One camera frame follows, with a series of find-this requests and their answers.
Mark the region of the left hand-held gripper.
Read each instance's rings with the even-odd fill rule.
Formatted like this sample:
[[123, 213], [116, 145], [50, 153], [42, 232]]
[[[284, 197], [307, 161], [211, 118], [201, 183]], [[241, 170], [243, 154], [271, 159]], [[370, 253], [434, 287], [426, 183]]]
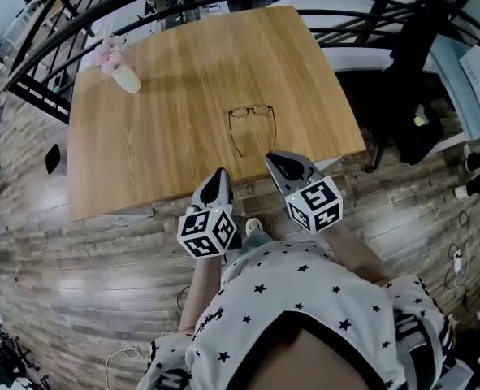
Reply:
[[222, 256], [236, 234], [229, 172], [218, 168], [194, 191], [191, 205], [200, 210], [179, 218], [177, 241], [194, 259]]

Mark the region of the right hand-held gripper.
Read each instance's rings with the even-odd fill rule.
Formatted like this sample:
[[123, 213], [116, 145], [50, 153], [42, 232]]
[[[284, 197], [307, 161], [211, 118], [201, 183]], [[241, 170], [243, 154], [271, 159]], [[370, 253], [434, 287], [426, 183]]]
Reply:
[[330, 176], [314, 170], [304, 155], [270, 152], [266, 167], [278, 190], [285, 196], [289, 216], [312, 234], [343, 218], [343, 199]]

